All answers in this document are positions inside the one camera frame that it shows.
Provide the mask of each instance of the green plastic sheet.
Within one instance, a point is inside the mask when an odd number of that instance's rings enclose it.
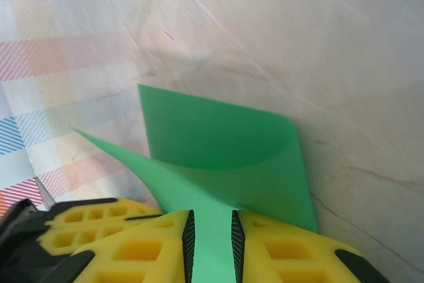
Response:
[[[293,124],[281,115],[139,86],[151,158],[80,132],[120,160],[161,209],[195,212],[193,283],[234,283],[231,213],[317,232]]]

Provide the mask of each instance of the checkered cloth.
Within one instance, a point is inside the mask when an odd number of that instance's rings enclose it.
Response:
[[[58,201],[146,193],[72,130],[146,152],[130,30],[143,1],[0,0],[0,213],[40,203],[35,176]]]

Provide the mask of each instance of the yellow plastic part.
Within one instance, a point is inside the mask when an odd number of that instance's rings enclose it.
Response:
[[[83,245],[149,222],[149,216],[157,215],[162,215],[159,209],[124,198],[75,206],[46,222],[50,228],[37,241],[50,255],[69,254]],[[144,219],[125,220],[135,217]]]
[[[250,211],[244,230],[243,283],[360,283],[334,252],[360,253],[336,240]]]
[[[94,259],[75,283],[185,283],[182,234],[188,211],[176,211],[77,250]]]

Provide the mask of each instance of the black plastic part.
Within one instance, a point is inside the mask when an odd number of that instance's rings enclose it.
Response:
[[[37,211],[29,199],[13,205],[0,221],[0,282],[40,283],[70,254],[52,256],[37,241],[50,226],[47,221],[69,208],[115,202],[115,198],[57,203],[50,211]]]
[[[94,258],[93,251],[83,251],[63,260],[43,283],[72,283]]]
[[[139,217],[129,217],[126,218],[125,221],[131,221],[131,220],[140,220],[140,219],[150,219],[150,218],[157,218],[161,217],[163,215],[141,215]]]
[[[336,250],[335,254],[361,283],[390,283],[365,258],[346,250]]]
[[[185,283],[191,283],[193,276],[194,245],[196,241],[194,211],[190,210],[183,230],[183,258]]]
[[[233,210],[233,218],[231,220],[231,242],[233,244],[236,283],[242,283],[243,281],[245,241],[246,236],[244,235],[243,226],[241,225],[239,214],[237,213],[237,210]]]

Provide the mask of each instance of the curled green paper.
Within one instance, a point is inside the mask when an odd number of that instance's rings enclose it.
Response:
[[[139,86],[151,158],[81,131],[120,160],[161,209],[195,212],[193,283],[233,283],[231,212],[317,232],[293,124],[281,115]]]

